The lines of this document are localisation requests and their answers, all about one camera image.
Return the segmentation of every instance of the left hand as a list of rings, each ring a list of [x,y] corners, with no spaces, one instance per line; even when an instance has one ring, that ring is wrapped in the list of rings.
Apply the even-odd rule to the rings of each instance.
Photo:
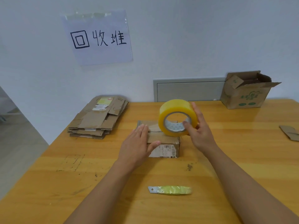
[[[147,146],[148,126],[141,124],[134,129],[123,141],[118,155],[118,162],[131,171],[139,167],[151,154],[151,152],[161,145],[160,141],[154,141]]]

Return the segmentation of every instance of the wooden table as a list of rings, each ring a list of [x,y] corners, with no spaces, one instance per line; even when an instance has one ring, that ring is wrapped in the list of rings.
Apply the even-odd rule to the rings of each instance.
[[[299,142],[278,125],[299,129],[299,103],[267,100],[261,108],[228,110],[201,101],[219,147],[299,215]],[[63,131],[0,202],[0,223],[63,223],[103,178],[137,120],[157,120],[162,103],[131,103],[104,140]],[[150,194],[148,186],[185,185],[188,196]],[[189,136],[177,159],[149,158],[126,185],[113,223],[240,223],[207,159]]]

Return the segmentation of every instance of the right hand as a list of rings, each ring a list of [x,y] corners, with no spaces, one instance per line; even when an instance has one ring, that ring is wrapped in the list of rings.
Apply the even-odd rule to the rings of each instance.
[[[210,149],[217,148],[218,146],[214,140],[213,134],[207,122],[204,119],[202,112],[199,110],[199,108],[196,106],[194,102],[192,102],[192,108],[196,113],[197,120],[199,122],[198,126],[195,129],[187,121],[183,121],[183,125],[185,129],[189,132],[194,146],[203,153]]]

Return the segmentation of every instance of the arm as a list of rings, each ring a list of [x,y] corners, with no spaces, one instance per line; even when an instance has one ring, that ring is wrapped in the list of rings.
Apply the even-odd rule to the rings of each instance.
[[[155,141],[147,147],[147,132],[148,126],[142,124],[130,133],[121,145],[118,160],[64,224],[107,222],[107,218],[133,170],[140,166],[161,144],[160,141]]]
[[[245,224],[299,223],[299,217],[272,196],[250,175],[232,161],[216,144],[203,114],[192,103],[198,117],[198,129],[183,122],[195,147],[210,161],[223,189]]]

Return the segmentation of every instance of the white wall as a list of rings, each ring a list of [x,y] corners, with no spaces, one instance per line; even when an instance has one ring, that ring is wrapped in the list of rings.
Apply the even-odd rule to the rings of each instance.
[[[48,143],[95,95],[153,101],[153,79],[261,70],[299,101],[299,0],[0,0],[0,86]],[[78,66],[60,13],[125,9],[134,61]]]

